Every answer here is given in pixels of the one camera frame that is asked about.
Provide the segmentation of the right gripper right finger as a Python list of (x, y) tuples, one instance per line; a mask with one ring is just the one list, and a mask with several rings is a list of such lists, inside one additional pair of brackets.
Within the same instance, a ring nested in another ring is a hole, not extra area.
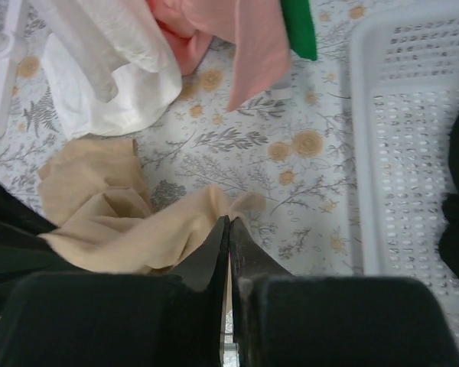
[(297, 276), (239, 219), (229, 230), (242, 366), (459, 366), (441, 306), (420, 281)]

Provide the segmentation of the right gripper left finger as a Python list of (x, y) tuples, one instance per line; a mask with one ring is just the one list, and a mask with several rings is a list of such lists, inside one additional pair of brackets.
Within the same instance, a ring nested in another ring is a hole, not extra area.
[(167, 274), (43, 273), (0, 319), (0, 366), (219, 366), (230, 221)]

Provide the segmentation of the beige t shirt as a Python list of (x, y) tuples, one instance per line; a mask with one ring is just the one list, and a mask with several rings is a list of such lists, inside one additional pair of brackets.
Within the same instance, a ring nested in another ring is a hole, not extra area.
[(78, 268), (112, 274), (163, 271), (180, 264), (206, 240), (222, 216), (265, 209), (265, 197), (236, 199), (209, 185), (156, 211), (133, 140), (77, 139), (39, 169), (46, 218), (41, 234)]

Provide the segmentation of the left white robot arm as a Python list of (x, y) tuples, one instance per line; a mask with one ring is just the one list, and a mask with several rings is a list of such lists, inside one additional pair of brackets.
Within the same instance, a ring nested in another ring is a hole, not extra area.
[(22, 278), (70, 267), (39, 237), (54, 229), (54, 224), (0, 184), (0, 313), (12, 288)]

